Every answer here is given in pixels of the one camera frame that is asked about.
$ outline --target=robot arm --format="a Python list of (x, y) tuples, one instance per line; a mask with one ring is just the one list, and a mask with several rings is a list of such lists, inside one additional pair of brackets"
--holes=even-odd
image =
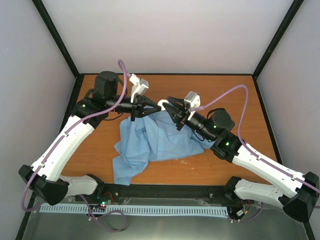
[[(114, 109), (118, 113), (129, 113), (131, 121), (161, 110), (161, 106), (143, 95), (146, 92), (145, 86), (149, 86), (148, 82), (145, 80), (137, 82), (137, 79), (139, 80), (133, 74), (130, 81), (134, 82), (135, 89), (140, 91), (133, 91), (130, 97), (125, 96)], [(35, 170), (40, 167), (30, 184), (30, 188), (48, 204), (55, 205), (68, 196), (91, 195), (93, 193), (99, 196), (102, 194), (103, 181), (98, 177), (92, 174), (81, 177), (62, 176), (61, 172), (83, 140), (108, 117), (109, 113), (89, 118), (76, 125), (68, 133), (66, 132), (80, 119), (113, 106), (120, 97), (117, 95), (118, 82), (120, 80), (116, 73), (101, 72), (94, 81), (94, 89), (91, 90), (92, 97), (86, 94), (85, 98), (76, 104), (65, 127), (51, 146), (31, 166), (23, 165), (20, 168), (19, 175), (27, 183)]]
[[(231, 132), (235, 123), (224, 108), (211, 110), (207, 117), (192, 111), (194, 106), (198, 107), (200, 105), (200, 98), (195, 92), (189, 92), (185, 99), (168, 97), (168, 101), (171, 104), (163, 103), (163, 107), (168, 111), (178, 131), (184, 125), (187, 125), (209, 142), (212, 142), (213, 145), (210, 149), (218, 158), (242, 166), (272, 184), (260, 184), (246, 181), (240, 177), (232, 177), (225, 186), (225, 197), (227, 199), (234, 201), (236, 198), (240, 198), (268, 203), (282, 208), (284, 212), (297, 221), (307, 222), (309, 220), (319, 194), (295, 180), (295, 178), (319, 188), (319, 177), (317, 175), (312, 172), (303, 175), (301, 172), (289, 169), (245, 143), (246, 147), (249, 147), (258, 155), (258, 158), (252, 155), (242, 145), (239, 138)], [(293, 178), (260, 159), (264, 159), (273, 166), (290, 173)]]

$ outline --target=metal floor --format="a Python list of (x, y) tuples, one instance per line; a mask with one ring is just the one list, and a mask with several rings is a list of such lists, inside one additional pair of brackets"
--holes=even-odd
[[(100, 221), (121, 227), (122, 216)], [(101, 229), (85, 214), (32, 213), (24, 240), (308, 240), (304, 226), (280, 210), (266, 208), (247, 223), (205, 216), (127, 216), (128, 227), (117, 233)]]

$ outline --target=white wall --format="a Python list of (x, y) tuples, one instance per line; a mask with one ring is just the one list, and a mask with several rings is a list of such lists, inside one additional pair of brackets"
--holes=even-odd
[(1, 1), (0, 36), (0, 238), (12, 240), (24, 215), (18, 170), (58, 134), (75, 79), (31, 0)]
[[(258, 78), (286, 166), (320, 176), (320, 1), (304, 1)], [(320, 210), (311, 226), (320, 239)]]
[(293, 0), (44, 0), (81, 73), (251, 74)]

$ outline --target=white clip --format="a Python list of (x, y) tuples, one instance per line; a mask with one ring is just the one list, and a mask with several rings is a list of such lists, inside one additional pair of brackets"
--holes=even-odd
[(62, 134), (63, 134), (65, 137), (68, 137), (68, 136), (69, 136), (69, 133), (66, 133), (65, 131), (63, 131)]
[(169, 104), (169, 101), (166, 100), (166, 99), (161, 99), (160, 101), (158, 101), (158, 106), (161, 107), (161, 111), (165, 111), (166, 110), (164, 105), (163, 105), (163, 103)]
[(45, 167), (45, 164), (44, 164), (44, 163), (42, 163), (42, 162), (39, 162), (39, 165), (40, 165), (42, 168), (44, 168), (44, 167)]
[(138, 86), (140, 83), (140, 78), (137, 77), (134, 73), (131, 74), (131, 77), (129, 78), (129, 81), (133, 83), (133, 85)]

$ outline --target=cable tie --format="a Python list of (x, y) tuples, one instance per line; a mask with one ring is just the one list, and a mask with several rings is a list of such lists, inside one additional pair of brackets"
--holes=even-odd
[(65, 137), (68, 137), (68, 136), (69, 136), (69, 133), (66, 133), (65, 131), (63, 131), (62, 134), (63, 134)]
[(42, 163), (42, 162), (39, 162), (39, 165), (40, 165), (42, 168), (44, 168), (44, 167), (45, 167), (45, 164), (44, 164), (44, 163)]

